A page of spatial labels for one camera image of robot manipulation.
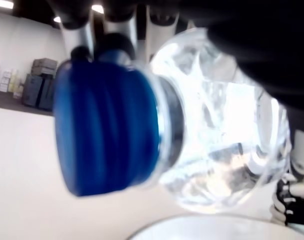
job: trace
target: white wall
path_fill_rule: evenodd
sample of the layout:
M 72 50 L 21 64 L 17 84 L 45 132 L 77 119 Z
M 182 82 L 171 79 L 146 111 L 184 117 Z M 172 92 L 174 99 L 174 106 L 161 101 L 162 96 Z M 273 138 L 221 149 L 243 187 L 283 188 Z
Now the white wall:
M 19 70 L 25 80 L 34 59 L 66 59 L 60 30 L 25 18 L 0 13 L 0 73 Z

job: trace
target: white table surface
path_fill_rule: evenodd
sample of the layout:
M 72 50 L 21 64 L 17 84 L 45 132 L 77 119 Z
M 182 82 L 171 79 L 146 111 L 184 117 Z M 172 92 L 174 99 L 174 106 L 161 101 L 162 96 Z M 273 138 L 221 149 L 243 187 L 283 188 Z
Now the white table surface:
M 130 240 L 304 240 L 289 227 L 227 215 L 185 215 L 162 220 Z
M 62 180 L 49 116 L 0 109 L 0 240 L 123 240 L 188 213 L 160 186 L 76 198 Z M 274 184 L 233 214 L 269 220 Z

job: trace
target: robotic hand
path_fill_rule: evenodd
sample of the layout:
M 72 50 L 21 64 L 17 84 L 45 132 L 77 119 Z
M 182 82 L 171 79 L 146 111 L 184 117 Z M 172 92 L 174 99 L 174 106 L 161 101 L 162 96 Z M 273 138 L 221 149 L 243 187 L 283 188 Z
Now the robotic hand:
M 304 182 L 298 182 L 290 173 L 284 174 L 273 194 L 273 202 L 272 222 L 304 224 Z

